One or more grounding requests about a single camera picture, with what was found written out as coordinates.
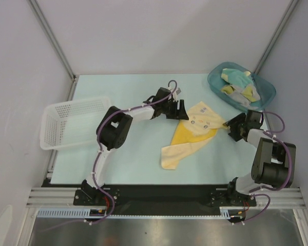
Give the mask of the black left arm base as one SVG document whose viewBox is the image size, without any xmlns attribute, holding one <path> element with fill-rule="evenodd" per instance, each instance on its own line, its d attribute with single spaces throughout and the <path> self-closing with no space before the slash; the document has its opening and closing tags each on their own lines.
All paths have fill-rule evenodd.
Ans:
<svg viewBox="0 0 308 246">
<path fill-rule="evenodd" d="M 115 204 L 121 203 L 120 190 L 116 186 L 105 184 L 101 189 L 113 198 Z M 86 180 L 83 180 L 81 187 L 75 192 L 73 204 L 75 206 L 103 206 L 106 198 L 109 204 L 112 205 L 112 200 L 108 195 L 98 188 L 89 185 Z"/>
</svg>

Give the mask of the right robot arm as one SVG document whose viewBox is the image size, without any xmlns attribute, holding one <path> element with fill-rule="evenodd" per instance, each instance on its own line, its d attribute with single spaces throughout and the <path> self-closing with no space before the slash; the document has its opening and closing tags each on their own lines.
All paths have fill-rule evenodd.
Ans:
<svg viewBox="0 0 308 246">
<path fill-rule="evenodd" d="M 248 110 L 223 125 L 234 141 L 244 140 L 256 148 L 249 174 L 236 177 L 227 186 L 226 200 L 238 206 L 260 190 L 290 188 L 294 179 L 296 146 L 279 140 L 275 132 L 262 129 L 264 113 Z"/>
</svg>

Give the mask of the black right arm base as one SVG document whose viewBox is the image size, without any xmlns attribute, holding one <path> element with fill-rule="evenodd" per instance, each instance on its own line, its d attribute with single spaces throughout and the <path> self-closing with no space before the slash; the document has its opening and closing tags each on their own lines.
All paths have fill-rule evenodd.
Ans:
<svg viewBox="0 0 308 246">
<path fill-rule="evenodd" d="M 237 177 L 223 187 L 216 186 L 209 193 L 209 204 L 215 207 L 255 207 L 256 200 L 236 191 Z"/>
</svg>

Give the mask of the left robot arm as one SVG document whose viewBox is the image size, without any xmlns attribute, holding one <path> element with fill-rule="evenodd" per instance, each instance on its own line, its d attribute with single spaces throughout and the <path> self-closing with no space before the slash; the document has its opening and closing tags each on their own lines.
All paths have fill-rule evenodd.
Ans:
<svg viewBox="0 0 308 246">
<path fill-rule="evenodd" d="M 99 150 L 91 173 L 81 184 L 87 202 L 97 205 L 103 196 L 114 200 L 112 195 L 103 190 L 104 172 L 108 166 L 108 157 L 124 144 L 132 123 L 152 120 L 162 114 L 167 119 L 189 120 L 184 100 L 178 99 L 180 92 L 177 86 L 160 87 L 156 95 L 150 96 L 139 106 L 124 110 L 111 106 L 108 109 L 96 130 Z"/>
</svg>

